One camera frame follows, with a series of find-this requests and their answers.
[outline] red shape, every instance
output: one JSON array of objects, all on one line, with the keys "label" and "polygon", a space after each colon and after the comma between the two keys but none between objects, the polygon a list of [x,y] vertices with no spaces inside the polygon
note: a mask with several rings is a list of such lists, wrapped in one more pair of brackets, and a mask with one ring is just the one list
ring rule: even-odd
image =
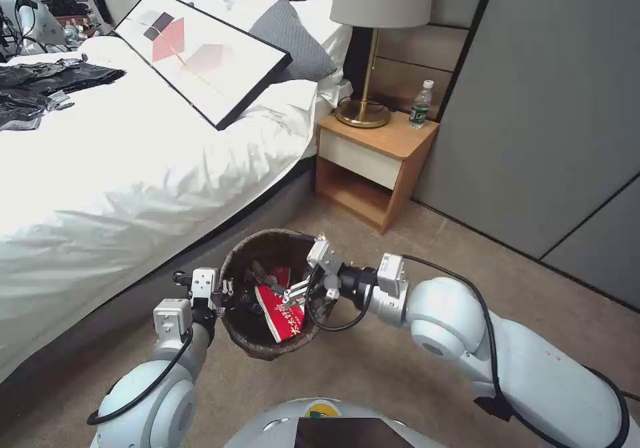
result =
[{"label": "red shape", "polygon": [[156,62],[185,50],[185,19],[173,21],[153,40],[151,61]]},{"label": "red shape", "polygon": [[[270,274],[277,278],[280,286],[289,287],[291,276],[289,268],[275,268]],[[255,294],[265,312],[269,330],[276,342],[280,343],[302,333],[302,322],[305,319],[304,308],[299,306],[286,308],[282,304],[282,297],[265,285],[256,286]]]}]

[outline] red package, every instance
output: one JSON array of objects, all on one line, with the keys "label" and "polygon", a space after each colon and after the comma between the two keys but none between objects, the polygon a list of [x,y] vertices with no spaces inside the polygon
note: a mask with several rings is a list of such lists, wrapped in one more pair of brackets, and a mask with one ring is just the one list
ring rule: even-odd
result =
[{"label": "red package", "polygon": [[[277,278],[278,285],[288,288],[291,270],[289,268],[275,268],[270,275]],[[304,307],[287,308],[282,304],[282,297],[266,286],[255,288],[255,296],[265,312],[267,324],[276,342],[289,339],[302,333],[302,322],[305,319]]]}]

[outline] bottle label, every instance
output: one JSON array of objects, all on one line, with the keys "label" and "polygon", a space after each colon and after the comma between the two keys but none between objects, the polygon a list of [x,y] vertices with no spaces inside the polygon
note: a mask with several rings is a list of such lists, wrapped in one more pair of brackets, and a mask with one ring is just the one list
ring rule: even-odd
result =
[{"label": "bottle label", "polygon": [[427,113],[429,108],[427,107],[413,107],[411,114],[409,115],[409,122],[422,124],[427,120]]}]

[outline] nightstand drawer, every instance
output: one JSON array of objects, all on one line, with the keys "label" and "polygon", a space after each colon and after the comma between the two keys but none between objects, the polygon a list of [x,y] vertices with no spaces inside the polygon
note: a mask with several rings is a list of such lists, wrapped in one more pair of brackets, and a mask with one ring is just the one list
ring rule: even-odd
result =
[{"label": "nightstand drawer", "polygon": [[325,129],[320,130],[319,155],[389,189],[394,188],[400,172],[400,160],[384,156]]}]

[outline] white duvet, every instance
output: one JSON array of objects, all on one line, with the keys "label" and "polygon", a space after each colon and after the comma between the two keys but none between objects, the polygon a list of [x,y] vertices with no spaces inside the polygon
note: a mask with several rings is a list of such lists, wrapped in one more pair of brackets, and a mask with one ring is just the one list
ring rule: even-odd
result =
[{"label": "white duvet", "polygon": [[0,132],[0,381],[282,178],[313,134],[316,83],[272,85],[217,131],[121,40],[80,52],[127,74]]}]

